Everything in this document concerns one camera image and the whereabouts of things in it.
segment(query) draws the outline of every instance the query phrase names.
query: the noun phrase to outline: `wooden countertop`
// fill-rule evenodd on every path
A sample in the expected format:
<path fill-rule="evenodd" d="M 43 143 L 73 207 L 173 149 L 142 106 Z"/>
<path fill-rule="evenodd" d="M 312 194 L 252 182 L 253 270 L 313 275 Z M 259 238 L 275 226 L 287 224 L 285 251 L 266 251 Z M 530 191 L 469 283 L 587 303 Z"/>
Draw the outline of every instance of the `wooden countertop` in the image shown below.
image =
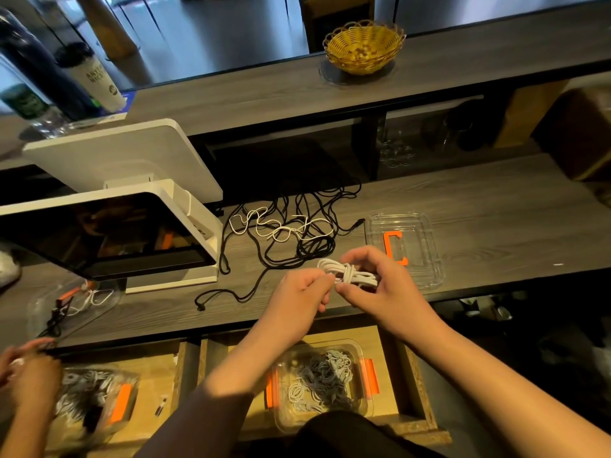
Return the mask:
<path fill-rule="evenodd" d="M 408 38 L 390 74 L 350 87 L 321 77 L 324 55 L 161 85 L 115 124 L 172 118 L 195 135 L 608 60 L 610 11 L 601 0 Z M 0 118 L 0 154 L 25 127 Z"/>
<path fill-rule="evenodd" d="M 335 211 L 342 225 L 378 212 L 425 213 L 446 275 L 434 292 L 611 267 L 611 210 L 582 184 L 567 180 L 544 154 L 365 184 L 356 199 L 342 199 Z M 337 238 L 331 257 L 363 244 L 363 228 L 358 228 Z M 284 250 L 293 255 L 294 245 L 286 244 Z M 231 288 L 244 295 L 262 271 L 255 245 L 244 236 L 230 239 L 227 258 L 232 272 L 219 276 L 214 286 L 127 295 L 61 345 L 255 320 L 283 272 L 268 272 L 248 303 L 236 303 L 225 294 L 210 301 L 204 312 L 195 308 L 193 299 L 206 289 Z M 51 264 L 27 267 L 21 281 L 4 292 L 0 348 L 26 339 L 28 300 L 65 273 Z M 345 305 L 332 295 L 330 308 Z"/>

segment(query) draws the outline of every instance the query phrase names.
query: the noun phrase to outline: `green bottle label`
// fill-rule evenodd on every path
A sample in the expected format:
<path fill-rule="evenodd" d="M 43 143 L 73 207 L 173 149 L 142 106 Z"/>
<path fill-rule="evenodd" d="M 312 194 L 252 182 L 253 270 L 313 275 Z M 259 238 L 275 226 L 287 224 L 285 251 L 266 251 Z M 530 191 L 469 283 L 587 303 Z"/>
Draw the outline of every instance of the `green bottle label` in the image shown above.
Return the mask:
<path fill-rule="evenodd" d="M 49 109 L 49 105 L 25 84 L 7 88 L 0 93 L 0 99 L 25 120 L 37 119 Z"/>

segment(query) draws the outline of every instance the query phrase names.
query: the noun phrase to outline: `chair backrest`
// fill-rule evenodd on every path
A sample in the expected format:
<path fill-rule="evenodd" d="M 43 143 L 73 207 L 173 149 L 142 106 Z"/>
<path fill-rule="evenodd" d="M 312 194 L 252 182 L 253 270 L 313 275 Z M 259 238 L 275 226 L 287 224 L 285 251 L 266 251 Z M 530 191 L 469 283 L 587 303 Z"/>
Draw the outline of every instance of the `chair backrest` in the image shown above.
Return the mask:
<path fill-rule="evenodd" d="M 324 51 L 323 40 L 347 22 L 373 20 L 375 0 L 299 0 L 310 53 Z"/>

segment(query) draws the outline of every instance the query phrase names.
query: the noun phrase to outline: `knot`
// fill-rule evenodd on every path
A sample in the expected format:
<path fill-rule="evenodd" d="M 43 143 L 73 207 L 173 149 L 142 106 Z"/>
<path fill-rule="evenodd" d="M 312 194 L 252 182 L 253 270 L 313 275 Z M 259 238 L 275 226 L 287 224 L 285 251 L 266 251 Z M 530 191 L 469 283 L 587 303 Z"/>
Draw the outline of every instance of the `knot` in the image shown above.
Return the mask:
<path fill-rule="evenodd" d="M 352 283 L 359 287 L 367 286 L 370 288 L 378 287 L 376 275 L 369 272 L 360 272 L 354 265 L 341 264 L 332 259 L 320 259 L 317 267 L 325 273 L 333 273 L 335 275 L 335 283 Z"/>

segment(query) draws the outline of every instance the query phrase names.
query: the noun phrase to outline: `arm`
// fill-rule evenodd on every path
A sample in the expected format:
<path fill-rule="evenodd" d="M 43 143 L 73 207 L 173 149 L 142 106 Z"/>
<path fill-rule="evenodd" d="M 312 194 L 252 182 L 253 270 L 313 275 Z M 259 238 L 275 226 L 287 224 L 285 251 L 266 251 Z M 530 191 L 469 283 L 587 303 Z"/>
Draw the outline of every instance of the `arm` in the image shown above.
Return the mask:
<path fill-rule="evenodd" d="M 19 357 L 9 349 L 7 360 Z M 0 458 L 41 458 L 49 427 L 55 416 L 57 393 L 62 383 L 59 361 L 46 355 L 28 354 L 9 382 L 17 407 Z"/>
<path fill-rule="evenodd" d="M 227 456 L 240 433 L 257 381 L 286 349 L 306 335 L 316 310 L 324 310 L 329 302 L 333 283 L 334 276 L 319 269 L 288 272 L 246 337 L 137 456 Z"/>
<path fill-rule="evenodd" d="M 609 455 L 611 436 L 453 331 L 432 310 L 404 267 L 372 246 L 354 249 L 341 261 L 377 272 L 382 279 L 375 294 L 346 283 L 338 284 L 337 292 L 458 384 L 520 456 Z"/>

